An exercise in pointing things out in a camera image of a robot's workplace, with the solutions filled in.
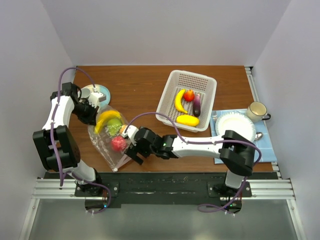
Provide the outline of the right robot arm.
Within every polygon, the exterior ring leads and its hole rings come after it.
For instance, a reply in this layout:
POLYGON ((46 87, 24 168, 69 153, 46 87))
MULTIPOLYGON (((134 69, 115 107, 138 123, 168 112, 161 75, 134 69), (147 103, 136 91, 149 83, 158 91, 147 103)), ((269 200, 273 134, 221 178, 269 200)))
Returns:
POLYGON ((253 174, 257 147, 233 130, 214 137, 159 136, 146 127, 125 127, 121 136, 130 142, 124 153, 138 164, 151 154, 165 160, 183 157, 220 159, 228 168, 223 192, 230 197, 241 190, 242 181, 253 174))

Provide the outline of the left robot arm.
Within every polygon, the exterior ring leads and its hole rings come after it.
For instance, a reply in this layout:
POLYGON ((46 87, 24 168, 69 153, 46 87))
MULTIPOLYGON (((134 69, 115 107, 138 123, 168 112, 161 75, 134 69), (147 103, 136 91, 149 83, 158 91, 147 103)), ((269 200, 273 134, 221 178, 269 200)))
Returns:
POLYGON ((74 178, 78 189, 91 196, 99 196, 104 184, 98 172, 81 159, 69 123, 71 115, 76 115, 83 124, 95 126, 101 102, 105 100, 106 95, 96 86, 80 88, 71 82, 64 83, 50 97, 47 122, 32 135, 43 167, 57 172, 61 185, 67 176, 74 178))

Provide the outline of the green fake pear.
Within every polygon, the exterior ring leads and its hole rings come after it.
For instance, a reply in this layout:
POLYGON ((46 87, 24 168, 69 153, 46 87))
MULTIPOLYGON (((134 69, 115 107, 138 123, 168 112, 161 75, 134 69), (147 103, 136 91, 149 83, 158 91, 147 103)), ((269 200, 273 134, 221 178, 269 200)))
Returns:
POLYGON ((120 129, 122 128, 123 123, 118 118, 110 119, 107 122, 107 132, 110 136, 116 136, 120 129))

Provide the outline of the purple fake eggplant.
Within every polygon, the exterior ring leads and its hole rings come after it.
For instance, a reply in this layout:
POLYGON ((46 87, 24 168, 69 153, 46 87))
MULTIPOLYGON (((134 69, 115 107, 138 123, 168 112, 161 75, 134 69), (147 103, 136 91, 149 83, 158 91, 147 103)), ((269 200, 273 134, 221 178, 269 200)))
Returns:
POLYGON ((199 93, 193 99, 192 113, 195 117, 201 115, 201 95, 199 93))

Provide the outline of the yellow fake lemon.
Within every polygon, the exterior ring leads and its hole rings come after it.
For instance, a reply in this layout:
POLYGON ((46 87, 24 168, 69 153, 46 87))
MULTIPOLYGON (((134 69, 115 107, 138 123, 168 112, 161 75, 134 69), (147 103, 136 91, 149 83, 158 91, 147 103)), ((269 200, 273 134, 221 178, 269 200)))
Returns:
POLYGON ((200 120, 195 116, 184 114, 178 116, 176 118, 176 122, 189 127, 197 127, 200 123, 200 120))

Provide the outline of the clear zip top bag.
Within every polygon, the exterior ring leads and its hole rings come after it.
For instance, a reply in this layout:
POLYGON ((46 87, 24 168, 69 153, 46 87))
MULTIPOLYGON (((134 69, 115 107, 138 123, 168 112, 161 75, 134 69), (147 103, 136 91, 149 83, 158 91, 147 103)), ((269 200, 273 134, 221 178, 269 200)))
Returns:
MULTIPOLYGON (((116 110, 112 108, 109 105, 104 105, 98 110, 98 114, 96 117, 96 121, 99 118, 99 115, 105 111, 108 110, 116 110)), ((126 118, 121 114, 122 120, 123 120, 123 125, 128 125, 128 121, 126 118)), ((129 147, 130 141, 126 139, 127 142, 127 147, 124 151, 122 152, 115 152, 113 151, 111 147, 111 141, 113 138, 117 136, 121 136, 121 134, 115 135, 115 136, 110 136, 108 133, 108 128, 107 124, 102 128, 101 132, 99 134, 95 134, 95 126, 89 125, 88 126, 88 134, 91 140, 92 145, 95 147, 95 149, 103 156, 109 167, 113 172, 118 172, 118 170, 128 163, 131 158, 125 155, 125 150, 129 147)))

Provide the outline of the yellow fake banana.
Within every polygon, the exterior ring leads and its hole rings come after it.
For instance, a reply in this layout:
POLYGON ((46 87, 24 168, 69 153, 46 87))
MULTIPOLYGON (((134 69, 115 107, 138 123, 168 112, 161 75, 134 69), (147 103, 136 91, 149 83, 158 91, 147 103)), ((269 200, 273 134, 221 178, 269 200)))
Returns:
POLYGON ((175 105, 175 109, 180 112, 183 113, 185 115, 188 114, 188 111, 186 111, 182 105, 182 98, 185 94, 186 90, 185 89, 181 89, 177 95, 175 96, 175 100, 174 100, 174 105, 175 105))
POLYGON ((104 111, 98 117, 98 120, 97 120, 96 125, 94 127, 94 133, 99 134, 101 132, 101 130, 103 129, 103 127, 108 123, 108 121, 110 121, 112 119, 118 119, 118 120, 120 120, 121 123, 123 123, 122 116, 121 116, 120 112, 118 112, 117 110, 104 111))

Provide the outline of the orange fake bell pepper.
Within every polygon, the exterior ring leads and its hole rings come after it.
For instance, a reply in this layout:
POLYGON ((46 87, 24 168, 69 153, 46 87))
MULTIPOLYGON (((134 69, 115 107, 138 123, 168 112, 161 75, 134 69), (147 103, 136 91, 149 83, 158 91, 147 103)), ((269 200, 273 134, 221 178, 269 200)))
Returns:
POLYGON ((119 134, 122 135, 123 132, 126 130, 127 125, 122 125, 121 129, 119 130, 119 134))

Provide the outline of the red fake apple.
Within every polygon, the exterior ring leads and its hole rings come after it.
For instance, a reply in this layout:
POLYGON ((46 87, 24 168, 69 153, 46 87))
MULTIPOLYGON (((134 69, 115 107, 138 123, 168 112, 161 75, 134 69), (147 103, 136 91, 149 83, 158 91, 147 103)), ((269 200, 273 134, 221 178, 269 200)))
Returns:
POLYGON ((115 152, 123 152, 127 148, 127 141, 122 136, 116 136, 111 140, 111 148, 115 152))

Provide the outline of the red orange fake peach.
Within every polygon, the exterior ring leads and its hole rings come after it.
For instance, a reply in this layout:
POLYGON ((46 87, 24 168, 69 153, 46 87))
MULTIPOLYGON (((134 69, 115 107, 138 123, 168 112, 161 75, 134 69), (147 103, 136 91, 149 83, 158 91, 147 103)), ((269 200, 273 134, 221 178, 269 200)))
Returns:
POLYGON ((192 102, 195 98, 195 93, 192 89, 186 90, 183 94, 183 98, 187 102, 192 102))

